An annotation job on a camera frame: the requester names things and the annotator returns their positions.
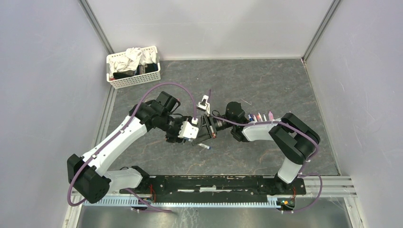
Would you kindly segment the clear capped blue marker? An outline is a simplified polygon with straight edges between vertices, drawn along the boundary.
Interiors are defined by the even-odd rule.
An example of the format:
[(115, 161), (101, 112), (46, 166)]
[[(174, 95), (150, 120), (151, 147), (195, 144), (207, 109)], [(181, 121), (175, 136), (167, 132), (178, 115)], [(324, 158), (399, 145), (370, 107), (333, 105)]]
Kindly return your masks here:
[(198, 146), (203, 147), (203, 148), (205, 148), (207, 150), (211, 149), (211, 147), (209, 145), (206, 145), (206, 144), (203, 144), (203, 143), (199, 143)]

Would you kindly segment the pink highlighter marker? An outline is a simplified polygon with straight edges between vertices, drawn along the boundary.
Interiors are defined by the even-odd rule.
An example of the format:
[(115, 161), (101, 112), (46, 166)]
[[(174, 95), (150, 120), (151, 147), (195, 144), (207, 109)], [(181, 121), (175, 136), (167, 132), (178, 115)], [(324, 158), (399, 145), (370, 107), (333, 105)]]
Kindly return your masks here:
[(273, 113), (271, 111), (269, 111), (269, 113), (268, 113), (268, 118), (269, 118), (270, 121), (275, 120), (274, 115), (273, 115)]

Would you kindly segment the red capped pink marker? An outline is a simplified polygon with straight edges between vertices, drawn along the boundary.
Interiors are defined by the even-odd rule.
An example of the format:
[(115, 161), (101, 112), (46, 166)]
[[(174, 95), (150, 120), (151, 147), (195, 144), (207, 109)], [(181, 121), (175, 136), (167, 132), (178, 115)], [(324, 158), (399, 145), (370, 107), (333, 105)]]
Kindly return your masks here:
[(263, 121), (260, 113), (258, 113), (257, 118), (258, 118), (258, 121), (259, 121), (259, 122), (262, 122), (262, 121)]

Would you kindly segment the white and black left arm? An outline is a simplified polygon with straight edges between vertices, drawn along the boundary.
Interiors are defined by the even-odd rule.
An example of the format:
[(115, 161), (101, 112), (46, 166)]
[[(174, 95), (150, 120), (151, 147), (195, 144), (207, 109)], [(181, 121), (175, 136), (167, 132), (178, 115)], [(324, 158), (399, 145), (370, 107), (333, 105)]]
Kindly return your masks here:
[(155, 100), (141, 100), (130, 110), (123, 122), (100, 144), (81, 156), (72, 154), (67, 159), (70, 184), (67, 201), (70, 206), (84, 202), (97, 203), (107, 193), (131, 188), (137, 193), (149, 189), (149, 180), (134, 168), (108, 171), (111, 164), (136, 140), (151, 129), (158, 128), (173, 143), (195, 139), (198, 131), (196, 117), (172, 117), (180, 101), (162, 91)]

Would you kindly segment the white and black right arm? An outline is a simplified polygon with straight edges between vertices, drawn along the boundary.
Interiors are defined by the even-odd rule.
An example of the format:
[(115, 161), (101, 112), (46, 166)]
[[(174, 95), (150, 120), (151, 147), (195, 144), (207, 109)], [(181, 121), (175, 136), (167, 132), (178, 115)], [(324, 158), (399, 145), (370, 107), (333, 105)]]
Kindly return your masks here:
[(216, 138), (219, 131), (230, 129), (238, 142), (274, 141), (285, 155), (282, 166), (276, 174), (274, 186), (277, 192), (286, 194), (294, 187), (294, 179), (301, 173), (305, 163), (318, 151), (319, 135), (293, 113), (279, 119), (260, 120), (247, 117), (241, 104), (230, 102), (225, 114), (214, 115), (210, 104), (203, 100), (196, 105), (205, 112), (200, 118), (198, 135), (193, 144)]

